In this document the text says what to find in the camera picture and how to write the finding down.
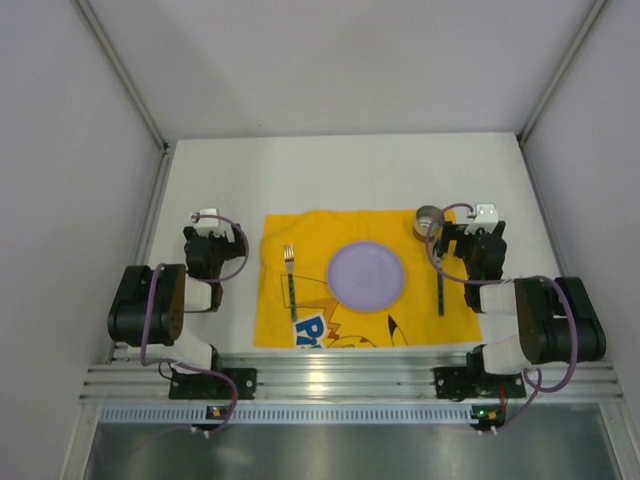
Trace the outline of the metal cup with brown base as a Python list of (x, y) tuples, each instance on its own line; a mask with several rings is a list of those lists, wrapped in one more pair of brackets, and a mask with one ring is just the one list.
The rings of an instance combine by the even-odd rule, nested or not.
[(444, 213), (433, 205), (423, 205), (415, 212), (413, 235), (424, 243), (434, 241), (444, 225)]

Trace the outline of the spoon with teal handle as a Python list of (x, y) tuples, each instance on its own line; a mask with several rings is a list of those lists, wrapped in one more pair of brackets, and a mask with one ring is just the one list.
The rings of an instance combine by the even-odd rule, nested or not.
[(445, 299), (444, 299), (444, 278), (441, 275), (442, 270), (442, 260), (437, 255), (434, 255), (435, 265), (438, 267), (436, 270), (436, 280), (437, 280), (437, 307), (438, 307), (438, 315), (443, 317), (445, 315)]

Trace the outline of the fork with teal handle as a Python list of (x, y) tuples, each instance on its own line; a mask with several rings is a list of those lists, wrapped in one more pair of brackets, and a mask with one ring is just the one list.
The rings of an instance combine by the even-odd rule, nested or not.
[(284, 263), (287, 269), (290, 316), (291, 316), (291, 321), (295, 323), (298, 319), (298, 316), (297, 316), (296, 294), (295, 294), (295, 283), (294, 283), (295, 254), (294, 254), (294, 247), (292, 244), (287, 244), (284, 246), (283, 255), (284, 255)]

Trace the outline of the purple plastic plate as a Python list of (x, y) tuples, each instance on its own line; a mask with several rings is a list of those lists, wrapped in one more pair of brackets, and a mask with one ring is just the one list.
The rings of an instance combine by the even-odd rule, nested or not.
[(400, 257), (373, 241), (352, 242), (340, 248), (327, 267), (327, 284), (340, 304), (360, 313), (375, 313), (392, 306), (406, 286)]

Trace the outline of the yellow cartoon print cloth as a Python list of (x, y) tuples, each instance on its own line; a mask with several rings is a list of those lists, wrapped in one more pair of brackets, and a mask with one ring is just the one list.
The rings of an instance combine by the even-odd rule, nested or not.
[[(254, 343), (262, 348), (386, 348), (478, 342), (478, 316), (463, 286), (444, 284), (445, 315), (438, 315), (436, 270), (413, 235), (414, 214), (391, 211), (310, 211), (269, 215), (261, 241)], [(345, 245), (373, 241), (392, 249), (406, 271), (401, 297), (375, 313), (348, 309), (327, 284), (331, 257)], [(291, 321), (283, 249), (292, 244), (298, 319)]]

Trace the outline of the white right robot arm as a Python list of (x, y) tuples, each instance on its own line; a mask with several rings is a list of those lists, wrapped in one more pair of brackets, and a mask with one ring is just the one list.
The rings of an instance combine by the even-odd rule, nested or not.
[(453, 247), (466, 276), (460, 283), (466, 305), (478, 314), (512, 315), (516, 333), (474, 347), (467, 368), (475, 375), (514, 375), (533, 366), (563, 362), (573, 371), (604, 358), (607, 341), (583, 281), (542, 276), (505, 280), (505, 223), (490, 231), (450, 221), (435, 228), (430, 258), (436, 267)]

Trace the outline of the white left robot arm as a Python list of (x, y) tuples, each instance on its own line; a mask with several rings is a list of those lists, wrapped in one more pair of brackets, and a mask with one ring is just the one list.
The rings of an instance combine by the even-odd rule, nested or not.
[(112, 341), (137, 349), (144, 366), (167, 363), (189, 373), (221, 372), (216, 348), (184, 326), (187, 295), (193, 293), (196, 313), (219, 309), (222, 283), (239, 274), (223, 274), (230, 260), (248, 260), (248, 240), (241, 226), (227, 231), (196, 225), (183, 229), (185, 261), (130, 265), (125, 268), (112, 301), (107, 329)]

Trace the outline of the black left arm base bracket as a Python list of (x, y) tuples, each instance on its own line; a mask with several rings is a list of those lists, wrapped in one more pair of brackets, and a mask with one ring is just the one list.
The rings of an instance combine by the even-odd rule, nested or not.
[[(238, 390), (238, 400), (253, 400), (257, 387), (257, 370), (254, 368), (225, 368)], [(231, 400), (231, 386), (223, 379), (202, 373), (172, 374), (168, 397), (171, 400)]]

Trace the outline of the black right arm base bracket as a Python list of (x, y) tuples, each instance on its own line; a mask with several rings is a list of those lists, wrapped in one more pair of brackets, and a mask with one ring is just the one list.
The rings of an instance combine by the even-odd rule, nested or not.
[(525, 398), (526, 388), (520, 374), (494, 375), (472, 373), (466, 367), (433, 369), (436, 397), (461, 402), (467, 399)]

